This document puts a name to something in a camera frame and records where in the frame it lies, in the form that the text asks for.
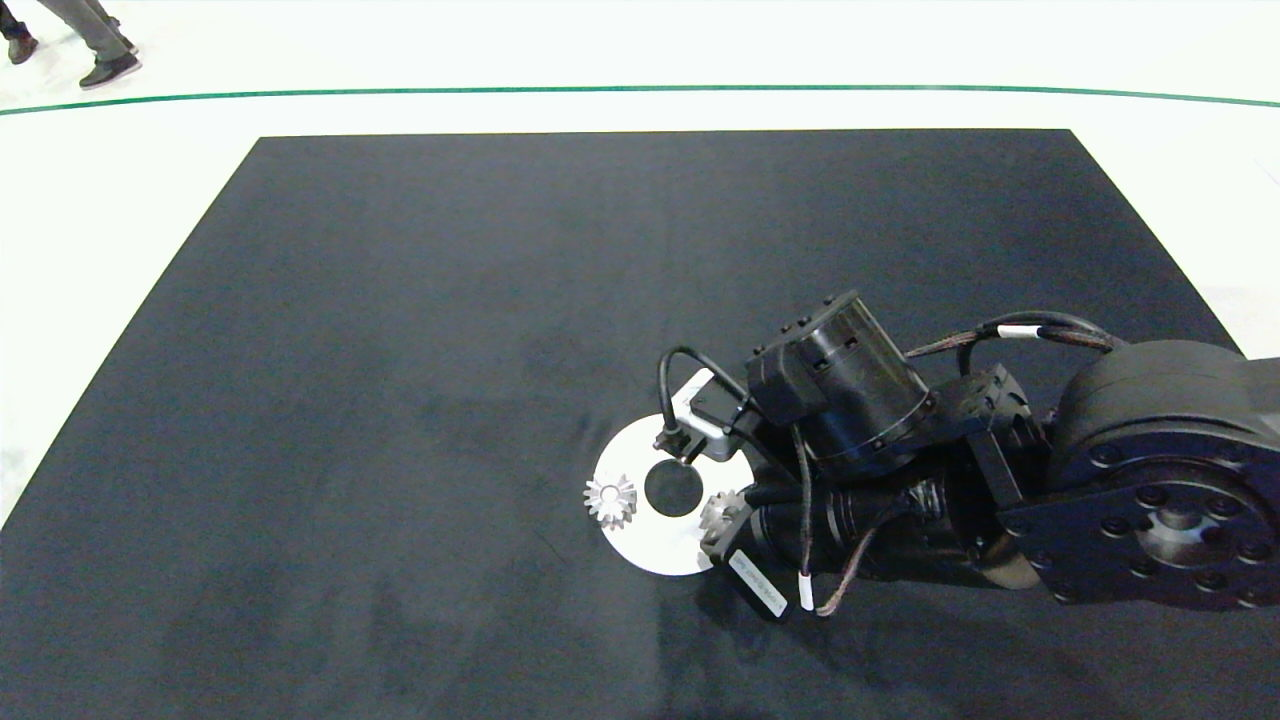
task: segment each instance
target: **white cable label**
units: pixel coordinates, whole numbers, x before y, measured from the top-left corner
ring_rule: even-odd
[[[728,566],[737,573],[739,578],[742,578],[746,587],[751,588],[755,597],[760,598],[760,602],[769,609],[774,618],[782,618],[782,612],[787,609],[787,598],[782,597],[778,588],[773,587],[773,583],[764,577],[764,573],[755,566],[755,562],[751,562],[745,552],[733,551],[728,559]]]
[[[1041,325],[996,325],[1000,337],[1038,338]]]
[[[797,573],[800,578],[800,607],[813,612],[813,578],[804,573]]]

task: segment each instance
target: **black cylinder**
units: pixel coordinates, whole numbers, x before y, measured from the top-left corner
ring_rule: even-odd
[[[841,473],[882,455],[929,407],[929,388],[855,292],[803,318],[748,364],[751,397],[778,427],[800,423],[820,469]]]

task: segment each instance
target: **person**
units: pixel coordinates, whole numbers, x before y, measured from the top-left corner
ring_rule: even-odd
[[[0,0],[0,35],[9,41],[9,61],[14,65],[26,63],[40,45],[40,41],[27,32],[27,24],[19,23],[18,18],[13,17],[4,0]]]
[[[137,46],[120,33],[120,22],[113,18],[102,8],[99,0],[38,0],[50,13],[58,15],[64,23],[70,26],[77,35],[93,51],[93,69],[81,78],[79,86],[84,90],[106,85],[113,79],[124,77],[142,67],[137,59]],[[9,42],[10,59],[13,59],[13,41]],[[26,42],[26,55],[19,50],[18,56],[26,61],[35,51],[35,38]]]

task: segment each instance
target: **white floor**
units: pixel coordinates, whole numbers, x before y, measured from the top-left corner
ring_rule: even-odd
[[[0,521],[261,136],[1070,128],[1244,352],[1280,355],[1280,4],[105,3],[145,67],[82,92],[84,46],[33,0],[9,0],[42,45],[0,65]],[[1002,90],[172,99],[671,85]],[[76,106],[129,99],[151,100]]]

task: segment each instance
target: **cable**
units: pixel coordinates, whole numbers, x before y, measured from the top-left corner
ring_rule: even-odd
[[[809,454],[799,424],[791,425],[791,442],[796,446],[796,462],[800,465],[800,574],[808,578],[813,552],[813,475],[809,474]]]
[[[1116,342],[1119,342],[1121,345],[1128,345],[1128,343],[1125,343],[1125,341],[1123,341],[1123,340],[1120,340],[1120,338],[1117,338],[1117,337],[1107,333],[1106,331],[1103,331],[1102,333],[1097,333],[1097,332],[1093,332],[1093,331],[1085,331],[1085,329],[1079,329],[1079,328],[1068,328],[1068,327],[1061,327],[1061,325],[1053,327],[1053,325],[1018,325],[1018,324],[1015,324],[1015,325],[1006,325],[1006,324],[1000,324],[1000,325],[995,325],[989,331],[986,331],[986,329],[978,331],[978,338],[977,340],[974,340],[973,342],[963,345],[956,351],[956,366],[959,368],[960,374],[961,375],[968,375],[968,374],[970,374],[973,372],[973,348],[977,347],[979,342],[982,342],[984,340],[993,340],[993,338],[1000,338],[1000,337],[1014,337],[1014,336],[1009,336],[1009,334],[1002,334],[1002,333],[1007,333],[1009,331],[1006,328],[1010,328],[1010,327],[1014,327],[1014,328],[1028,328],[1028,331],[1030,331],[1030,332],[1034,333],[1034,334],[1025,334],[1025,336],[1019,334],[1016,337],[1037,337],[1037,338],[1041,338],[1041,340],[1047,340],[1047,341],[1052,341],[1052,342],[1060,342],[1062,345],[1075,345],[1075,346],[1080,346],[1080,347],[1091,347],[1091,348],[1098,350],[1101,352],[1111,352],[1112,350],[1115,350],[1117,347]]]
[[[840,602],[845,600],[845,593],[849,592],[849,584],[858,575],[858,568],[863,564],[867,548],[870,547],[872,541],[876,539],[876,533],[878,533],[886,523],[904,514],[904,510],[888,509],[872,521],[872,525],[867,528],[867,532],[863,533],[861,538],[859,538],[858,544],[854,547],[854,552],[849,556],[849,561],[845,562],[845,570],[840,575],[840,585],[836,588],[836,592],[831,593],[831,598],[827,600],[822,607],[814,611],[818,618],[831,618],[836,614],[836,610],[840,609]]]
[[[947,350],[956,350],[956,365],[961,375],[973,372],[973,348],[984,340],[998,337],[1037,337],[1065,345],[1089,347],[1110,352],[1128,345],[1126,341],[1102,329],[1091,320],[1052,310],[1021,310],[992,318],[972,331],[951,333],[905,354],[920,357]]]
[[[671,373],[671,360],[676,355],[684,355],[696,360],[703,368],[710,370],[712,374],[716,375],[716,379],[728,388],[728,391],[742,401],[742,404],[750,401],[750,393],[746,392],[746,388],[735,380],[732,375],[726,373],[723,368],[717,365],[714,360],[692,347],[677,345],[676,347],[663,352],[662,357],[658,359],[658,405],[662,407],[663,429],[668,432],[680,429],[680,424],[676,423],[676,410],[671,404],[671,384],[667,382],[667,375]]]

